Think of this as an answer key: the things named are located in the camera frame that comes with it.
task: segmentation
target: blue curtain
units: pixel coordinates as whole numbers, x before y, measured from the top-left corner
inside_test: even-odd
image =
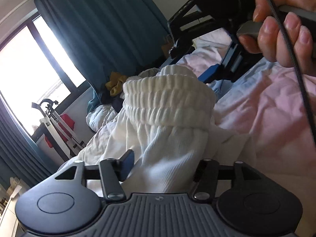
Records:
[[[77,69],[99,92],[163,55],[166,19],[152,0],[34,0]]]
[[[19,124],[0,94],[0,184],[10,187],[10,177],[30,187],[58,169]]]

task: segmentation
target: yellow garment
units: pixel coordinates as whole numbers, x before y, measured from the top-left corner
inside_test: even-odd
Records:
[[[117,96],[123,91],[123,84],[125,83],[127,76],[121,75],[118,72],[112,72],[110,81],[105,84],[105,87],[110,91],[111,96]]]

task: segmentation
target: dark window frame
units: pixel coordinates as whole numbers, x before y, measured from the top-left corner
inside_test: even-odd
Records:
[[[40,17],[40,14],[37,12],[31,17],[29,17],[26,21],[24,21],[21,25],[19,25],[2,43],[0,43],[0,51],[25,27],[27,27],[37,42],[38,46],[40,47],[41,51],[44,53],[45,57],[49,61],[50,65],[58,74],[60,80],[65,84],[65,86],[70,91],[70,95],[68,95],[55,109],[58,114],[62,114],[75,100],[77,100],[86,90],[89,89],[90,84],[87,80],[85,80],[80,86],[76,87],[75,84],[71,81],[69,76],[63,71],[59,63],[56,61],[55,57],[51,54],[50,50],[46,46],[45,42],[43,41],[42,37],[40,36],[37,28],[34,25],[34,20]],[[20,125],[24,128],[21,124],[19,119],[15,116],[17,121]],[[43,130],[41,127],[37,128],[30,137],[33,139],[34,142],[37,142],[38,139],[43,135]]]

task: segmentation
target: red fabric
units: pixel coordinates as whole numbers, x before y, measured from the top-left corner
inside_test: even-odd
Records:
[[[62,118],[62,120],[64,120],[64,122],[71,128],[71,130],[74,130],[75,127],[75,122],[67,115],[67,114],[62,114],[60,116]],[[58,125],[61,127],[62,130],[64,130],[64,132],[71,137],[71,134],[65,129],[65,127],[61,124],[58,123]],[[56,129],[57,133],[60,135],[60,137],[63,139],[64,142],[67,142],[67,138],[63,136],[62,133],[60,133],[57,129]],[[52,144],[50,143],[50,141],[48,140],[48,138],[45,136],[45,141],[47,142],[49,148],[53,148]]]

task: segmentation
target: black cable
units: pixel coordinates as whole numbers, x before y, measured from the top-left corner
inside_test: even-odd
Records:
[[[283,22],[281,22],[281,20],[280,20],[280,18],[281,18],[280,12],[279,12],[279,9],[277,8],[276,4],[274,3],[273,0],[267,0],[267,1],[270,5],[273,16],[279,25],[279,28],[280,28],[280,31],[283,35],[286,47],[290,53],[290,57],[291,57],[291,60],[293,62],[293,65],[294,65],[298,85],[299,85],[300,90],[301,90],[301,95],[303,98],[303,104],[304,104],[304,107],[306,110],[307,119],[309,122],[309,126],[311,128],[311,131],[312,131],[312,136],[313,136],[313,139],[315,142],[315,147],[316,147],[316,127],[315,127],[314,115],[313,115],[312,108],[311,108],[311,105],[309,102],[308,93],[306,92],[302,72],[301,72],[298,60],[297,60],[295,53],[294,53],[294,48],[293,48],[292,42],[291,42],[290,37],[285,29],[285,26],[283,25]]]

